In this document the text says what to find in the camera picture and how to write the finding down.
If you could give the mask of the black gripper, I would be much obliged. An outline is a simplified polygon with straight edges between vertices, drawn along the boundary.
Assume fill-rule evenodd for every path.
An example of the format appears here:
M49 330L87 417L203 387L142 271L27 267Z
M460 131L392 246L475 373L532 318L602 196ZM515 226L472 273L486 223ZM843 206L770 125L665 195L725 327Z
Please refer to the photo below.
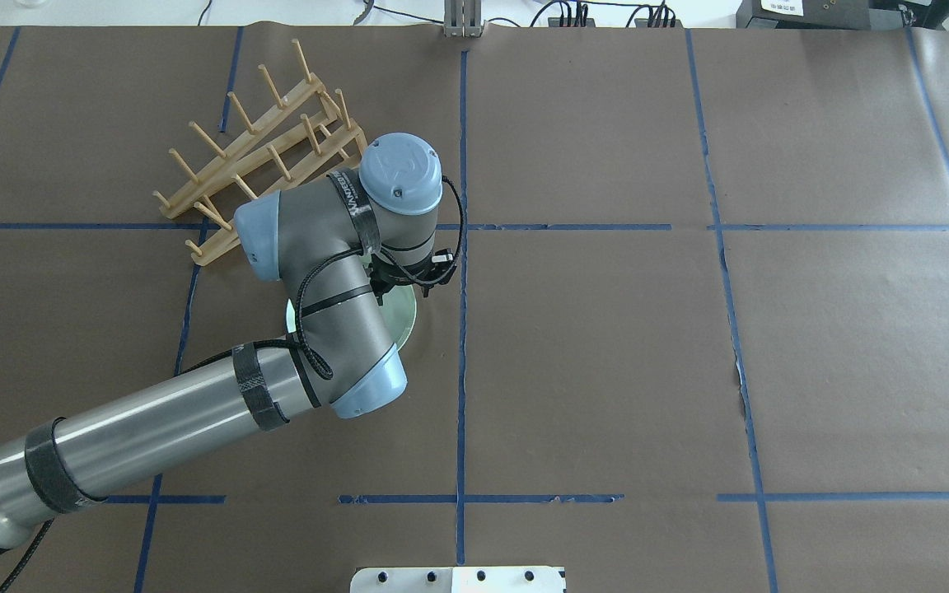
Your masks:
M418 286L426 299L436 285L432 280L437 279L438 264L433 262L431 255L410 266L400 266L385 251L372 255L369 281L376 299L383 299L393 288L403 286Z

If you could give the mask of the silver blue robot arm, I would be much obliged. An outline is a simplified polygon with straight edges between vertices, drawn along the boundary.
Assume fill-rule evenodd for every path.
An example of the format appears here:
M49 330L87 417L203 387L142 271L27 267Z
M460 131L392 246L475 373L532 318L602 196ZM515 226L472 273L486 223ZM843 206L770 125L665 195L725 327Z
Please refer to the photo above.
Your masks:
M429 293L452 280L465 238L438 248L446 200L462 203L437 148L392 132L355 166L238 207L241 253L291 323L0 441L0 556L121 488L311 410L353 419L395 401L408 378L385 303L402 287Z

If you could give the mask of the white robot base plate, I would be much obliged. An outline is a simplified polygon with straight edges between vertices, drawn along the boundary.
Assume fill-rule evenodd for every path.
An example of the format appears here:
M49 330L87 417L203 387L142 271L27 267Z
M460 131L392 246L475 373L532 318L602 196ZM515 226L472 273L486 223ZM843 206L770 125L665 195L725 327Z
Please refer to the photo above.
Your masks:
M563 567L365 567L350 592L566 592Z

